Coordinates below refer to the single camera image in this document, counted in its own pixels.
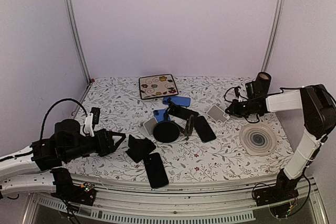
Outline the round wooden base phone stand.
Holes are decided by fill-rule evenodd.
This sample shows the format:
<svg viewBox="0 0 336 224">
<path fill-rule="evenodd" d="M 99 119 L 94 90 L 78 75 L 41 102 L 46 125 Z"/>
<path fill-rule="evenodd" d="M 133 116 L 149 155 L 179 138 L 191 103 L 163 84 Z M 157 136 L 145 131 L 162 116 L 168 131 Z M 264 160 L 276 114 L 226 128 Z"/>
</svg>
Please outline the round wooden base phone stand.
<svg viewBox="0 0 336 224">
<path fill-rule="evenodd" d="M 194 115 L 190 115 L 189 118 L 186 120 L 186 125 L 184 128 L 180 129 L 180 132 L 185 136 L 185 140 L 189 140 L 190 136 L 192 135 L 194 128 Z"/>
</svg>

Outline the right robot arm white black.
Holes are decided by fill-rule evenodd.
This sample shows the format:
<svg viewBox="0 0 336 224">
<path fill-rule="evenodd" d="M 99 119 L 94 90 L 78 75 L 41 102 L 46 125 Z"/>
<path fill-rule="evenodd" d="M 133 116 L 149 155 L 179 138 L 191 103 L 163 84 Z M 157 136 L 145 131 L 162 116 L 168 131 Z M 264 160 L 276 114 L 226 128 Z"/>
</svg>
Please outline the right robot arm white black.
<svg viewBox="0 0 336 224">
<path fill-rule="evenodd" d="M 302 135 L 291 160 L 280 170 L 271 196 L 276 201 L 293 194 L 298 181 L 313 163 L 320 148 L 335 129 L 335 98 L 323 84 L 281 88 L 278 93 L 264 94 L 247 100 L 233 99 L 225 112 L 238 118 L 267 113 L 301 111 Z"/>
</svg>

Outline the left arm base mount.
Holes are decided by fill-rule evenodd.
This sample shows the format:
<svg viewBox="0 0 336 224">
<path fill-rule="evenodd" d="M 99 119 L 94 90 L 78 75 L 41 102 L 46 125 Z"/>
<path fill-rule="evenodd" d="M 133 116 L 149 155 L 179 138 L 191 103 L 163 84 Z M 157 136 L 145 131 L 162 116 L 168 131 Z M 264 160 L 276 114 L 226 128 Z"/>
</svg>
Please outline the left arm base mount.
<svg viewBox="0 0 336 224">
<path fill-rule="evenodd" d="M 63 184 L 56 186 L 56 192 L 51 193 L 52 197 L 61 199 L 66 203 L 76 203 L 80 205 L 93 206 L 97 191 L 87 186 L 77 186 Z"/>
</svg>

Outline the black wedge phone stand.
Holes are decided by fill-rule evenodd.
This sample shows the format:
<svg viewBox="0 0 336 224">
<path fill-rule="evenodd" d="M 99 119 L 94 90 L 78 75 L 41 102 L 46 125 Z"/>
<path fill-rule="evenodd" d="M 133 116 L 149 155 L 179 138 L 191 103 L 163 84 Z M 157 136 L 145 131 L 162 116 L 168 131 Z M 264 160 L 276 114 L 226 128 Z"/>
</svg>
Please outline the black wedge phone stand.
<svg viewBox="0 0 336 224">
<path fill-rule="evenodd" d="M 148 138 L 139 139 L 129 135 L 128 149 L 126 154 L 135 162 L 139 163 L 156 149 L 155 144 Z"/>
</svg>

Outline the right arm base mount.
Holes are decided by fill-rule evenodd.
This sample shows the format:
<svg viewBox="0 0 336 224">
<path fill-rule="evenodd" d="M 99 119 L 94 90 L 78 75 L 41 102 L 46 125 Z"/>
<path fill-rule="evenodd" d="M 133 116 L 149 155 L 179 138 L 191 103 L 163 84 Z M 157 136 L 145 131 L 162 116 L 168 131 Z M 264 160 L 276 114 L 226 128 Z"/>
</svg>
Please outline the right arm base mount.
<svg viewBox="0 0 336 224">
<path fill-rule="evenodd" d="M 286 201 L 282 205 L 271 207 L 270 213 L 276 218 L 286 218 L 297 203 L 299 193 L 297 191 L 298 179 L 289 180 L 287 177 L 277 178 L 274 186 L 258 183 L 252 190 L 251 196 L 257 206 L 271 205 Z"/>
</svg>

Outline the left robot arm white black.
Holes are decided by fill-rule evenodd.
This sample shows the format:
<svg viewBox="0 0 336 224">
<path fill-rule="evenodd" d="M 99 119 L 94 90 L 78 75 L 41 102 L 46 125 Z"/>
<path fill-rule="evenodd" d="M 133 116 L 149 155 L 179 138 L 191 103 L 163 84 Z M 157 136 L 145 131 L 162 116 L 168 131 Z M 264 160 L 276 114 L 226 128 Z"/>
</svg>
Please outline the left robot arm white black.
<svg viewBox="0 0 336 224">
<path fill-rule="evenodd" d="M 79 122 L 65 119 L 56 123 L 50 138 L 1 157 L 1 198 L 48 192 L 63 201 L 92 205 L 96 196 L 94 186 L 88 182 L 75 185 L 63 165 L 90 154 L 107 156 L 118 149 L 126 135 L 106 129 L 81 134 L 80 129 Z"/>
</svg>

